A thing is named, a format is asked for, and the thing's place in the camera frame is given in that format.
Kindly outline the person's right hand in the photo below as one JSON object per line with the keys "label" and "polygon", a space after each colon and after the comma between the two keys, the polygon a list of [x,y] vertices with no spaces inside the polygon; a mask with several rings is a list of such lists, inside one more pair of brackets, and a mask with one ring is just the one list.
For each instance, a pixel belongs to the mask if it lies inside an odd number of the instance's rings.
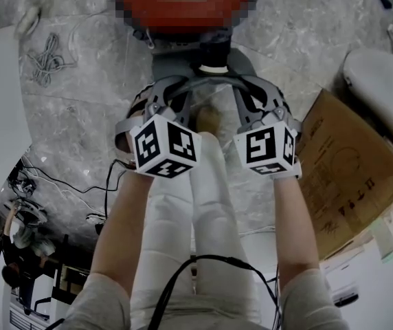
{"label": "person's right hand", "polygon": [[288,103],[284,97],[284,94],[280,90],[278,90],[278,91],[279,91],[279,94],[280,94],[280,97],[282,100],[282,107],[284,108],[284,112],[285,112],[285,115],[284,115],[285,122],[291,128],[300,128],[302,126],[302,123],[293,116],[290,106],[288,105]]}

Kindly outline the person's left hand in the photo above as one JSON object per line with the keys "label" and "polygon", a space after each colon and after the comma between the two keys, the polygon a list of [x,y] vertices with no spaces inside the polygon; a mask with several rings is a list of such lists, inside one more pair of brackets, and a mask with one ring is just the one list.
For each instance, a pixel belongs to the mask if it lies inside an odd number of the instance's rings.
{"label": "person's left hand", "polygon": [[134,98],[133,103],[131,104],[131,107],[126,114],[127,118],[133,118],[135,116],[140,116],[144,113],[144,109],[146,107],[146,103],[148,102],[150,96],[149,90],[140,92],[137,94]]}

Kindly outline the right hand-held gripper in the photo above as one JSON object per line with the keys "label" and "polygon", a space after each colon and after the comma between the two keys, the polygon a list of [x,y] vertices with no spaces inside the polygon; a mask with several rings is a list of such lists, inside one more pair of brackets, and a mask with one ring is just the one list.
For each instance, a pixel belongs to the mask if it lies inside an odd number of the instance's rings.
{"label": "right hand-held gripper", "polygon": [[282,92],[257,76],[242,76],[242,82],[248,92],[234,88],[240,120],[234,143],[242,166],[259,175],[299,175],[295,145],[301,127],[291,128],[285,122]]}

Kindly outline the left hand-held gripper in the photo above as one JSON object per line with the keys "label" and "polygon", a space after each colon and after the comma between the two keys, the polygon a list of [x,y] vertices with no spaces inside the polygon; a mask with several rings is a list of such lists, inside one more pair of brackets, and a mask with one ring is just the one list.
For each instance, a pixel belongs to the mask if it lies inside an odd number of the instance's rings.
{"label": "left hand-held gripper", "polygon": [[115,125],[115,146],[125,153],[125,168],[173,179],[199,166],[201,136],[186,128],[192,102],[192,92],[181,89],[186,82],[185,76],[159,79],[144,113]]}

